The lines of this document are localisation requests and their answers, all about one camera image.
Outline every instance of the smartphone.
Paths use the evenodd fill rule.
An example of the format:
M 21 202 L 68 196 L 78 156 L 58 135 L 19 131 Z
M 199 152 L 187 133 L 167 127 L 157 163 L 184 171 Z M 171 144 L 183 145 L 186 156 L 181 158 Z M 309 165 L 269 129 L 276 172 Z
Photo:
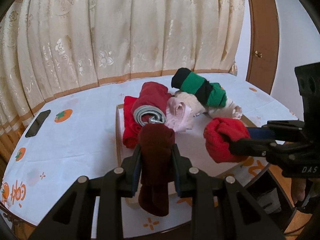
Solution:
M 27 133 L 26 133 L 26 138 L 29 137 L 33 137 L 36 136 L 40 127 L 42 126 L 43 122 L 45 119 L 47 119 L 47 117 L 49 116 L 49 114 L 51 113 L 51 110 L 46 110 L 41 112 L 37 118 L 34 120 L 34 122 L 32 123 L 32 125 L 30 125 Z

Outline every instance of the red rolled cloth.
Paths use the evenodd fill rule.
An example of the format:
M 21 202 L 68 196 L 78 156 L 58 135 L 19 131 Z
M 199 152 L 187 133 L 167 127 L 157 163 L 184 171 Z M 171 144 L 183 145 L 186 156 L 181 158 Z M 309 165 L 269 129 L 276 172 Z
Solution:
M 124 115 L 124 133 L 122 143 L 129 149 L 134 149 L 138 143 L 138 133 L 142 126 L 137 124 L 131 114 L 132 105 L 137 98 L 124 97 L 123 115 Z
M 157 82 L 146 82 L 142 85 L 139 98 L 133 104 L 131 113 L 133 114 L 134 111 L 140 106 L 155 106 L 159 108 L 164 115 L 166 115 L 166 107 L 169 98 L 172 97 L 170 93 L 168 93 L 168 88 L 162 84 Z M 143 122 L 148 122 L 150 115 L 142 116 Z
M 174 130 L 162 123 L 148 123 L 142 127 L 138 141 L 142 169 L 139 204 L 145 211 L 164 217 L 169 214 L 168 182 L 173 181 Z
M 229 143 L 250 138 L 244 124 L 237 119 L 217 117 L 204 129 L 205 147 L 216 163 L 239 163 L 247 156 L 235 156 L 229 151 Z

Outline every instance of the brown wooden door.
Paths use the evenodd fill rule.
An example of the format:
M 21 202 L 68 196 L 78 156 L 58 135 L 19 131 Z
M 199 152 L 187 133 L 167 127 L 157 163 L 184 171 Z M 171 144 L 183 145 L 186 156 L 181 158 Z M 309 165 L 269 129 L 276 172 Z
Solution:
M 271 93 L 279 52 L 279 22 L 275 0 L 249 0 L 251 53 L 246 80 Z

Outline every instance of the beige curtain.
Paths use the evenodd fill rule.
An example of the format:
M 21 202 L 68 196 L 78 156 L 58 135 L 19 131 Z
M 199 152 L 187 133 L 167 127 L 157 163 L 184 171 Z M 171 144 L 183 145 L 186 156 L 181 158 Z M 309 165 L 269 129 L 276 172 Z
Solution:
M 16 0 L 0 23 L 0 153 L 45 102 L 132 78 L 227 73 L 244 0 Z

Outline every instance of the orange fruit print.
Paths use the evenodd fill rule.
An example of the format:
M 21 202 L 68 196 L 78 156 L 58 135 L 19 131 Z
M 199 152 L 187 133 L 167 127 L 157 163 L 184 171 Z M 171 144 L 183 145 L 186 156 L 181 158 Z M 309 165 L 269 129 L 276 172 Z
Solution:
M 71 114 L 72 114 L 72 109 L 64 110 L 56 115 L 56 118 L 54 119 L 54 121 L 55 122 L 63 122 L 65 120 L 67 120 L 71 116 Z
M 22 157 L 24 156 L 25 152 L 26 152 L 25 148 L 20 148 L 19 149 L 19 151 L 18 151 L 18 153 L 17 153 L 17 155 L 15 157 L 16 158 L 16 162 L 22 159 Z
M 1 193 L 2 193 L 2 197 L 4 198 L 4 199 L 8 199 L 8 197 L 9 197 L 9 192 L 10 191 L 10 189 L 9 189 L 9 185 L 8 185 L 8 183 L 4 183 L 3 184 L 3 190 L 1 191 Z

